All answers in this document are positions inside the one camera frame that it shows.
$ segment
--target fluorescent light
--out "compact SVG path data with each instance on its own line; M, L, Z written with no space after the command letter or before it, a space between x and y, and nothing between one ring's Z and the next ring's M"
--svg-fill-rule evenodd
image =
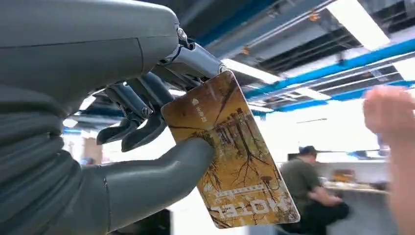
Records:
M327 103L329 103L329 104L340 104L341 101L332 99L332 100L328 100Z
M72 128L72 127L74 127L76 124L78 124L78 122L77 122L77 121L75 121L75 120L73 120L73 119L67 118L67 119L65 119L65 120L63 121L63 124L64 124L64 126L66 126L66 127Z
M393 64L402 78L408 81L415 80L415 58L401 60Z
M257 110L257 111L261 111L261 112L272 112L272 111L274 111L273 109L258 107L258 106L254 106L254 105L248 105L248 107L252 110Z
M264 105L266 105L266 103L263 102L263 101L261 101L261 102L259 102L259 101L257 101L257 102L248 102L248 104L251 104L251 105L254 105L254 106L264 106Z
M169 92L170 92L170 94L177 95L177 96L182 96L182 95L186 94L186 92L184 92L184 91L178 91L178 90L172 90L172 89L170 89Z
M81 104L81 107L79 107L79 110L87 109L95 100L96 100L96 98L92 95L89 96L88 98L84 99L84 101Z
M274 83L276 81L282 80L278 76L275 76L275 75L272 75L270 73L255 69L253 67L244 65L244 64L236 62L234 60L224 59L224 60L222 60L222 63L224 63L224 65L226 67L228 67L229 69L231 69L231 70L235 70L235 71L247 74L249 76L256 77L256 78L261 79L262 81L264 81L266 83ZM297 86L299 86L299 84L290 85L290 86L288 86L288 88L297 87ZM299 94L305 95L305 96L309 96L307 94L312 94L313 96L310 96L310 97L314 98L314 99L315 99L315 97L322 97L322 95L324 95L322 93L316 92L316 91L311 90L309 88L301 88L301 89L296 90L296 92L299 93Z
M367 49L376 50L391 43L387 35L376 24L357 0L337 0L327 9ZM393 63L405 80L415 80L415 59Z
M264 72L262 70L258 70L256 68L253 68L253 67L248 66L248 65L244 65L244 64L236 62L234 60L224 59L224 60L222 60L222 63L231 70L235 70L235 71L244 73L244 74L249 75L251 77L256 77L256 78L261 79L262 81L264 81L266 83L269 83L269 84L281 80L281 78L278 77L278 76L272 75L272 74L270 74L268 72Z
M331 99L331 96L317 92L315 90L312 89L308 89L308 88L298 88L295 90L295 92L311 97L313 99L318 99L318 100L327 100L327 99Z

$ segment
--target ceiling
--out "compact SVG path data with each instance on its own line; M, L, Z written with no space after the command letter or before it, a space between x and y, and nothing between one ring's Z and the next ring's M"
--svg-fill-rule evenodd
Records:
M334 0L147 0L170 7L189 38L220 59L229 58L291 79L367 53L325 7ZM408 0L360 0L382 30L397 41L415 37L414 12ZM244 92L266 83L235 71ZM394 66L348 72L307 86L338 100L358 98L384 83L402 83ZM100 129L118 122L122 112L103 94L78 115L79 128ZM265 96L261 106L277 111L324 104L295 91Z

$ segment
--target blue pipe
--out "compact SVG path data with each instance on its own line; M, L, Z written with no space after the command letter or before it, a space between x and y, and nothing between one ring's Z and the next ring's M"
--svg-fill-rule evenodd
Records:
M290 85L300 84L312 80L316 80L325 76L343 72L346 70L358 68L371 64L383 59L387 59L393 56L398 56L415 51L415 39L411 39L390 47L386 47L380 50L373 51L371 53L361 55L349 60L346 60L343 64L335 64L327 66L318 70L314 70L305 74L301 74L296 77L288 78L286 80L278 81L273 84L269 84L258 89L248 91L245 93L245 98L248 101L256 101L272 95L272 92L284 89Z
M415 81L401 80L401 81L394 81L394 82L390 82L390 83L386 83L386 84L391 85L391 86L410 87L412 85L415 85ZM370 87L367 87L367 88L363 88L363 89L359 89L359 90L355 90L355 91L336 94L336 95L333 95L330 100L347 101L347 100L362 98L363 94L369 89L370 89ZM279 107L278 109L276 109L275 111L289 112L289 111L294 111L294 110L297 110L297 109L310 108L310 107L319 106L319 105L326 105L326 104L328 104L328 102L325 101L325 100L309 100L309 101L304 101L304 102L299 102L299 103L295 103L295 104L282 106L282 107Z
M230 18L219 24L212 31L206 33L200 38L197 38L196 41L201 46L206 47L228 32L233 31L236 27L240 26L261 11L267 9L273 3L275 3L275 0L252 0L251 2L241 6L239 10L236 10Z

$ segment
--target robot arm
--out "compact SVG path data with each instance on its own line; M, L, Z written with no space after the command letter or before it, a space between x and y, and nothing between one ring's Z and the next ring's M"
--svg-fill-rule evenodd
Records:
M126 113L122 131L103 140L123 139L127 151L165 128L159 109L172 97L154 74L190 89L220 72L201 47L179 44L171 10L129 0L3 0L0 31L2 235L103 235L195 187L213 157L200 139L158 160L103 166L80 167L61 150L62 120L96 88L109 86ZM194 64L197 55L209 64ZM144 119L150 125L136 132Z

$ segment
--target screw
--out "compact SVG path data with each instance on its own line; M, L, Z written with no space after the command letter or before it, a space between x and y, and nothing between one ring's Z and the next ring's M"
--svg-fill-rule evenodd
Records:
M153 113L153 110L151 110L149 107L144 107L141 110L141 114L143 115L143 118L148 118Z

